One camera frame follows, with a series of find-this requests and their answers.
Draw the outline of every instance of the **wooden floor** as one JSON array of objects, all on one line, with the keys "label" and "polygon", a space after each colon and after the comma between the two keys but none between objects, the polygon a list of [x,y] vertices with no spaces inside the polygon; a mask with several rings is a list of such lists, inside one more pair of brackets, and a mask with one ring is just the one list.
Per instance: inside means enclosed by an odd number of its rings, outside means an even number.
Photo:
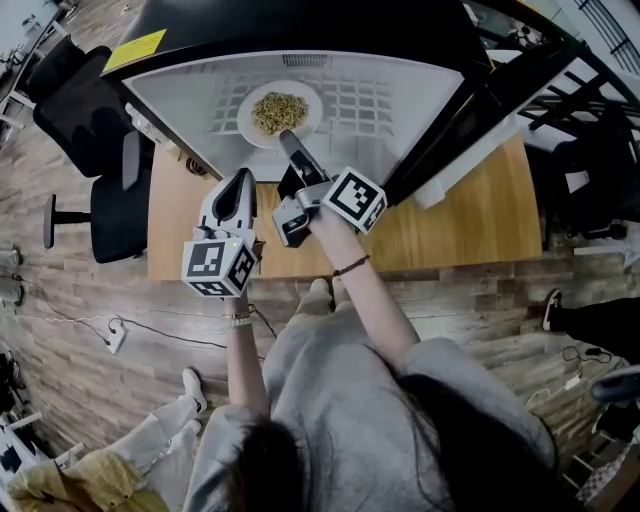
[{"label": "wooden floor", "polygon": [[[120,16],[126,3],[131,10]],[[68,29],[84,49],[113,46],[139,4],[82,0]],[[28,111],[20,114],[28,119]],[[40,432],[56,451],[79,441],[90,448],[112,442],[178,396],[185,366],[205,377],[214,404],[225,396],[224,350],[132,327],[122,351],[112,356],[88,327],[54,321],[62,317],[45,300],[74,318],[119,314],[183,338],[223,342],[219,302],[203,301],[180,283],[149,282],[145,258],[98,265],[88,225],[59,227],[55,247],[44,250],[47,197],[57,194],[60,209],[88,211],[90,188],[91,181],[31,122],[0,148],[0,241],[21,248],[20,273],[36,283],[25,283],[17,314],[0,311],[0,338],[21,365],[34,407],[45,414]],[[542,260],[394,276],[389,288],[423,339],[446,336],[460,343],[526,401],[541,388],[554,393],[578,369],[560,354],[576,342],[540,331],[548,292],[561,287],[569,305],[637,296],[639,272],[638,266],[623,271],[617,255],[573,258],[569,243],[559,240]],[[250,298],[278,331],[308,286],[254,283]],[[89,323],[106,335],[106,319]],[[256,333],[265,355],[273,340],[261,324]],[[533,402],[565,459],[584,443],[597,413],[590,382],[611,366],[585,364],[579,386]]]}]

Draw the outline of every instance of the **black railing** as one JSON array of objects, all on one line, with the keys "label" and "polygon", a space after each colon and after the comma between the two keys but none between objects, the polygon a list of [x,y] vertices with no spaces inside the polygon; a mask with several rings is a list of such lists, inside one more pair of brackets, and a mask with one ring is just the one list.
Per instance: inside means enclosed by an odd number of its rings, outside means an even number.
[{"label": "black railing", "polygon": [[640,53],[629,40],[627,33],[611,15],[600,0],[574,0],[584,15],[591,21],[602,39],[607,43],[610,53],[620,67],[640,75]]}]

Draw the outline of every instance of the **wooden table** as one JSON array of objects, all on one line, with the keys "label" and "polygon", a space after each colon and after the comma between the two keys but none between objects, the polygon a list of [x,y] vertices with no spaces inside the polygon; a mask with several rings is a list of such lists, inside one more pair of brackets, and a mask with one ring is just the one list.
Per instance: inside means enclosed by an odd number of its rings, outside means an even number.
[{"label": "wooden table", "polygon": [[[198,224],[200,206],[216,184],[191,175],[178,150],[156,151],[149,202],[149,279],[179,280],[182,248]],[[266,241],[260,276],[328,275],[333,268],[312,238],[287,249],[271,219],[276,185],[258,184],[254,224]],[[520,135],[491,153],[447,197],[428,210],[413,200],[387,210],[363,244],[379,272],[535,258],[541,255],[533,182]]]}]

